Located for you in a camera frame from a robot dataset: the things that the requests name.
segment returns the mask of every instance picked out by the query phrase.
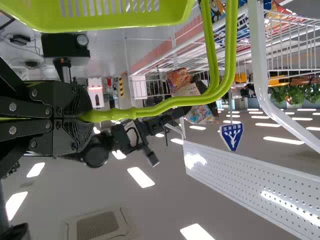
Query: ceiling vent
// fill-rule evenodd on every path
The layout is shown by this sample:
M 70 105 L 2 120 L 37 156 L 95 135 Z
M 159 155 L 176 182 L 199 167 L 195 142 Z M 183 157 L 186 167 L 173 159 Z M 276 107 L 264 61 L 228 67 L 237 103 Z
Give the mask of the ceiling vent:
M 136 236 L 122 207 L 98 210 L 65 222 L 65 240 L 131 240 Z

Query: blue sign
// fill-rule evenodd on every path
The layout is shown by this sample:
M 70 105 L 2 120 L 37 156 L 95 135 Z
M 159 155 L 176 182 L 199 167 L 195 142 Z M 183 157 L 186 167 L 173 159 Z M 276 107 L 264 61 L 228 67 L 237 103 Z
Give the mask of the blue sign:
M 228 149 L 233 152 L 237 150 L 243 132 L 243 123 L 220 126 L 220 136 Z

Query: green plastic basket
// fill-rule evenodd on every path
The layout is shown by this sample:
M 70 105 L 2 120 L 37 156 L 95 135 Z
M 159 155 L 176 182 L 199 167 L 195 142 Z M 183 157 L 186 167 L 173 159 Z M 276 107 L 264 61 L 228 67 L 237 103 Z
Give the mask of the green plastic basket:
M 0 2 L 0 9 L 36 30 L 62 33 L 179 24 L 187 20 L 194 2 L 194 0 L 11 0 L 6 3 Z M 99 15 L 99 10 L 106 10 L 106 3 L 111 11 L 109 14 L 100 12 Z M 227 0 L 226 3 L 225 71 L 224 79 L 220 83 L 209 0 L 201 1 L 201 9 L 211 79 L 210 86 L 204 94 L 171 97 L 153 107 L 91 110 L 80 116 L 80 119 L 99 123 L 106 120 L 153 117 L 173 107 L 209 104 L 225 95 L 232 86 L 236 74 L 238 0 Z
M 0 9 L 34 30 L 63 33 L 180 24 L 194 0 L 2 0 Z

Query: wire shelf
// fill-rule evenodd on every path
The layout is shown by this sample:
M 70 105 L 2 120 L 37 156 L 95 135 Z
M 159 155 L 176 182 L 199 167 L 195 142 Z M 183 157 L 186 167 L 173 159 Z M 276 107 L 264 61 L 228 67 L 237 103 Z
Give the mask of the wire shelf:
M 264 19 L 269 77 L 274 75 L 270 75 L 270 72 L 276 72 L 279 78 L 285 78 L 292 75 L 293 71 L 295 76 L 320 71 L 320 59 L 317 56 L 317 47 L 320 44 L 318 41 L 320 20 L 271 10 L 264 11 Z M 221 75 L 224 72 L 225 61 L 225 30 L 224 19 L 213 24 Z M 209 66 L 201 16 L 193 15 L 193 20 L 175 32 L 174 36 L 168 41 L 170 43 L 170 46 L 166 46 L 168 51 L 161 51 L 158 48 L 157 51 L 161 55 L 139 68 L 133 65 L 132 75 L 165 75 L 179 68 L 186 68 L 189 72 L 207 71 Z M 237 72 L 251 74 L 251 40 L 246 6 L 239 9 L 236 51 Z

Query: pegboard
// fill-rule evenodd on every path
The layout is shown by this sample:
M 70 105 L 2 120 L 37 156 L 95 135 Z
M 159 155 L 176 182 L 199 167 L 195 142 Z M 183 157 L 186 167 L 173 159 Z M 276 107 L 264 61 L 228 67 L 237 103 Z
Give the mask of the pegboard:
M 320 177 L 184 141 L 186 173 L 303 240 L 320 240 Z

